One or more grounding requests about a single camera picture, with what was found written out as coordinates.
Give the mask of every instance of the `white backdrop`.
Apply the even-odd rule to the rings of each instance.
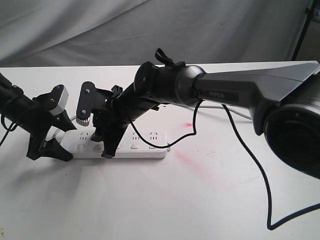
[[[0,66],[290,60],[311,2],[2,0]]]

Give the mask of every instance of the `power strip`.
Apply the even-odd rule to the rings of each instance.
[[[73,159],[102,159],[103,142],[91,141],[94,130],[69,130],[62,139],[61,146],[73,155]],[[155,145],[168,144],[167,134],[162,130],[142,131],[141,135]],[[167,149],[159,149],[144,143],[134,130],[127,130],[116,150],[115,159],[163,159]]]

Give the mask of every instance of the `power socket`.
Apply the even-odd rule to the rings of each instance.
[[[69,130],[62,139],[61,146],[73,155],[73,159],[102,159],[104,151],[103,142],[91,141],[94,130]],[[168,144],[167,134],[162,130],[144,130],[141,135],[148,141],[158,146]],[[163,159],[167,149],[154,148],[144,143],[134,130],[128,129],[116,150],[115,159]]]

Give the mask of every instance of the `white table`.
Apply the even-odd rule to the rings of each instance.
[[[284,63],[271,62],[270,67]],[[203,64],[207,72],[256,69],[260,63]],[[2,68],[27,96],[69,91],[69,116],[81,84],[129,85],[138,66]],[[170,141],[190,132],[192,111],[169,105],[136,121],[158,127]],[[320,200],[320,182],[286,166],[234,116],[243,139],[268,174],[273,222]],[[0,148],[0,239],[6,240],[301,240],[319,239],[320,211],[266,228],[261,174],[240,145],[223,110],[201,109],[198,135],[172,147],[163,160],[72,160],[25,157],[29,135],[18,128]],[[5,133],[0,129],[0,136]]]

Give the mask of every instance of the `tabletop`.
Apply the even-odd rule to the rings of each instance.
[[[208,73],[272,68],[299,62],[200,64]],[[29,98],[66,86],[66,110],[75,115],[80,88],[128,86],[139,66],[0,68]],[[193,111],[168,105],[137,119],[138,129],[158,128],[174,141],[191,132]],[[272,222],[320,200],[320,182],[279,160],[250,120],[233,115],[244,141],[269,177]],[[6,240],[301,240],[319,239],[320,211],[274,231],[266,228],[262,176],[237,140],[224,110],[200,109],[198,134],[164,159],[26,157],[21,128],[0,147],[0,239]],[[0,128],[0,136],[5,133]]]

